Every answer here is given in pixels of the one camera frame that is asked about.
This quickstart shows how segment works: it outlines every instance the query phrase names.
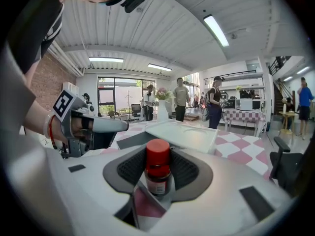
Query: flowers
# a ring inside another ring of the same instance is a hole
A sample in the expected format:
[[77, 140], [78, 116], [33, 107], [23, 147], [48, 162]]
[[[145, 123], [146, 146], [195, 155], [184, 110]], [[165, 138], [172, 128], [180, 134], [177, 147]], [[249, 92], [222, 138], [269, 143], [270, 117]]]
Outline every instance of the flowers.
[[174, 98], [172, 91], [168, 91], [166, 88], [159, 88], [156, 93], [156, 98], [159, 100], [170, 100]]

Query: hand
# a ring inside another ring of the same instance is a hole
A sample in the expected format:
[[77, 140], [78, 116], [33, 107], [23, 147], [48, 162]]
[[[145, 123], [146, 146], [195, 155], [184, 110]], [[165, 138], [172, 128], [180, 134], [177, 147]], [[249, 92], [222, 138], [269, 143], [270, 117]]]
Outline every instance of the hand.
[[[92, 130], [92, 128], [93, 128], [93, 121], [90, 120], [89, 121], [89, 129]], [[53, 119], [52, 130], [53, 130], [54, 138], [56, 140], [60, 140], [65, 144], [68, 143], [68, 139], [63, 135], [63, 132], [61, 130], [61, 123], [57, 118]], [[82, 130], [81, 118], [72, 118], [71, 119], [71, 131], [72, 131], [74, 137], [87, 138], [87, 137], [85, 137], [83, 130]]]

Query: pink checkered tablecloth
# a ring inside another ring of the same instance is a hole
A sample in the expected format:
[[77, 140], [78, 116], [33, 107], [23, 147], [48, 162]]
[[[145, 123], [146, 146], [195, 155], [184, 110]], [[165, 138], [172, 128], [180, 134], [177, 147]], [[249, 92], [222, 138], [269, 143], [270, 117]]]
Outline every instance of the pink checkered tablecloth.
[[225, 109], [223, 120], [228, 123], [230, 120], [265, 121], [265, 115], [261, 111], [241, 111], [237, 109]]
[[[181, 124], [181, 122], [175, 120], [170, 121], [179, 125]], [[92, 151], [90, 155], [119, 152], [116, 141], [144, 132], [147, 125], [154, 123], [156, 123], [156, 120], [130, 124], [129, 130], [117, 133], [110, 148], [96, 150], [95, 152]], [[197, 122], [185, 121], [185, 124], [200, 126]], [[245, 136], [220, 130], [215, 143], [216, 156], [245, 164], [261, 174], [265, 179], [268, 179], [270, 172], [268, 170], [267, 154], [259, 137]], [[138, 187], [136, 187], [134, 192], [134, 203], [139, 226], [142, 230], [146, 231], [151, 228], [164, 215]]]

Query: black office chair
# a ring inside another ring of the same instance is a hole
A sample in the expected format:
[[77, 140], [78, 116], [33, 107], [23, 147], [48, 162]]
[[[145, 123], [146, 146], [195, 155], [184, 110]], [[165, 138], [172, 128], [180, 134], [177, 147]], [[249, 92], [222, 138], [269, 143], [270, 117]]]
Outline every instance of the black office chair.
[[139, 119], [141, 116], [141, 105], [140, 104], [132, 104], [131, 105], [132, 116], [134, 119]]
[[275, 137], [274, 141], [279, 146], [279, 150], [270, 153], [273, 166], [270, 178], [277, 179], [280, 187], [294, 195], [294, 185], [301, 170], [303, 154], [283, 154], [283, 152], [290, 152], [288, 145], [280, 137]]

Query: white ceiling panel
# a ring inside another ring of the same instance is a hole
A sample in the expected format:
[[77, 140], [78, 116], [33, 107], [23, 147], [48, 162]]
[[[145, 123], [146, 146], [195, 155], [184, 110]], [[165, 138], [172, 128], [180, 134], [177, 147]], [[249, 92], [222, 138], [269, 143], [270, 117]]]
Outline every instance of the white ceiling panel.
[[[145, 0], [127, 14], [119, 4], [66, 0], [56, 41], [79, 68], [159, 74], [147, 67], [153, 63], [173, 69], [163, 71], [163, 76], [190, 74], [247, 54], [265, 53], [267, 48], [272, 55], [273, 50], [302, 47], [305, 36], [294, 35], [300, 29], [291, 25], [285, 6], [274, 0]], [[204, 23], [209, 14], [230, 46], [222, 47]], [[90, 63], [88, 55], [125, 60]]]

